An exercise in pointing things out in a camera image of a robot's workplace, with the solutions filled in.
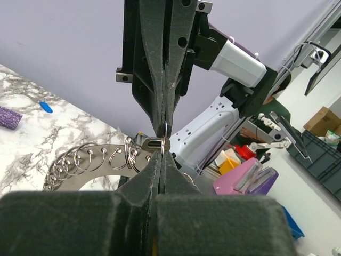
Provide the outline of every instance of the purple glitter object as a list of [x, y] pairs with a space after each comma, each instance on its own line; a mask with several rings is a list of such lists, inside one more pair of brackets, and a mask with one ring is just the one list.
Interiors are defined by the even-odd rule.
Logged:
[[14, 130], [17, 128], [22, 115], [0, 106], [0, 125]]

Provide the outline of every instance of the black monitor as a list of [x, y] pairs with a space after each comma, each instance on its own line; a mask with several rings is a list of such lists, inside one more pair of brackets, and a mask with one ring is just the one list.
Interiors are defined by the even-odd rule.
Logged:
[[333, 52], [331, 56], [328, 57], [327, 61], [322, 64], [321, 70], [316, 72], [308, 83], [308, 87], [304, 93], [307, 96], [317, 84], [324, 78], [324, 76], [335, 66], [335, 64], [341, 59], [341, 45]]

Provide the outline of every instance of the blue bin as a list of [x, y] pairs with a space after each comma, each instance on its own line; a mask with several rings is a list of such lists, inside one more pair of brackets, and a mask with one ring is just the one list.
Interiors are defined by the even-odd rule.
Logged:
[[296, 224], [294, 219], [291, 217], [287, 209], [283, 205], [282, 205], [282, 208], [283, 208], [284, 213], [286, 214], [288, 224], [291, 230], [291, 234], [294, 240], [298, 240], [300, 237], [304, 237], [302, 230], [298, 227], [298, 225]]

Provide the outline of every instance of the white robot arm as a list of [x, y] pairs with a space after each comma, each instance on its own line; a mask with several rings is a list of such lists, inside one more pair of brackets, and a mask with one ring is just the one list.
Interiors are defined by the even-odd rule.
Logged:
[[[266, 118], [264, 114], [259, 114], [258, 119], [263, 121], [264, 125], [267, 127], [270, 127], [272, 130], [275, 131], [281, 131], [281, 128], [273, 122], [271, 119]], [[251, 143], [248, 145], [248, 148], [252, 152], [256, 152], [258, 149], [269, 149], [269, 148], [288, 148], [291, 145], [291, 141], [288, 139], [288, 137], [283, 138], [281, 136], [282, 140], [281, 141], [274, 141], [270, 143]]]
[[[238, 86], [247, 93], [253, 93], [248, 88], [255, 88], [263, 82], [267, 68], [254, 56], [238, 48], [229, 40], [222, 47], [209, 70], [215, 70], [236, 81], [231, 88]], [[236, 107], [236, 101], [230, 100], [231, 95], [222, 93], [197, 118], [180, 131], [173, 133], [170, 138], [171, 151], [177, 162], [182, 165], [200, 145], [224, 127], [231, 126], [239, 120], [241, 113]]]

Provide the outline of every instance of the metal key ring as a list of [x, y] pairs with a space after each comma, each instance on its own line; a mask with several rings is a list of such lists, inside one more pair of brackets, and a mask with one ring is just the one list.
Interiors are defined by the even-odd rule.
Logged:
[[164, 155], [164, 152], [165, 152], [166, 137], [167, 137], [167, 122], [165, 121], [165, 135], [161, 139], [161, 154], [162, 155]]
[[131, 137], [126, 137], [124, 141], [124, 157], [126, 160], [126, 165], [128, 169], [133, 169], [135, 172], [139, 173], [140, 170], [136, 168], [135, 161], [138, 156], [138, 150], [141, 149], [141, 146], [134, 143], [134, 140]]
[[83, 169], [83, 168], [81, 168], [81, 167], [79, 166], [78, 152], [79, 152], [81, 149], [83, 149], [85, 146], [88, 146], [88, 145], [95, 145], [95, 146], [97, 146], [98, 144], [93, 143], [93, 142], [84, 143], [83, 145], [81, 145], [80, 147], [78, 147], [78, 148], [76, 149], [76, 152], [75, 152], [75, 154], [74, 154], [74, 162], [75, 162], [75, 165], [77, 166], [77, 168], [79, 168], [79, 169], [80, 169], [81, 171], [83, 171], [83, 172], [93, 172], [93, 171], [97, 170], [99, 167], [101, 167], [101, 165], [103, 164], [103, 162], [104, 162], [104, 160], [105, 160], [105, 154], [106, 154], [106, 152], [107, 152], [106, 149], [101, 148], [101, 151], [102, 151], [102, 153], [103, 153], [101, 163], [100, 163], [98, 166], [96, 166], [95, 168], [92, 168], [91, 170], [88, 170], [88, 168], [90, 167], [91, 162], [92, 162], [92, 155], [93, 155], [93, 152], [92, 152], [90, 149], [87, 150], [87, 153], [88, 153], [88, 155], [89, 155], [89, 162], [88, 162], [88, 165], [86, 166], [86, 168]]
[[114, 167], [114, 166], [112, 166], [111, 165], [111, 162], [112, 162], [112, 160], [113, 160], [113, 158], [115, 157], [115, 155], [117, 154], [117, 153], [121, 153], [122, 152], [122, 149], [120, 149], [120, 148], [116, 148], [116, 150], [111, 154], [111, 156], [109, 157], [109, 167], [110, 168], [112, 168], [113, 170], [120, 170], [120, 169], [122, 169], [122, 168], [124, 168], [124, 167], [126, 167], [126, 164], [123, 164], [123, 165], [121, 165], [121, 166], [119, 166], [119, 167]]

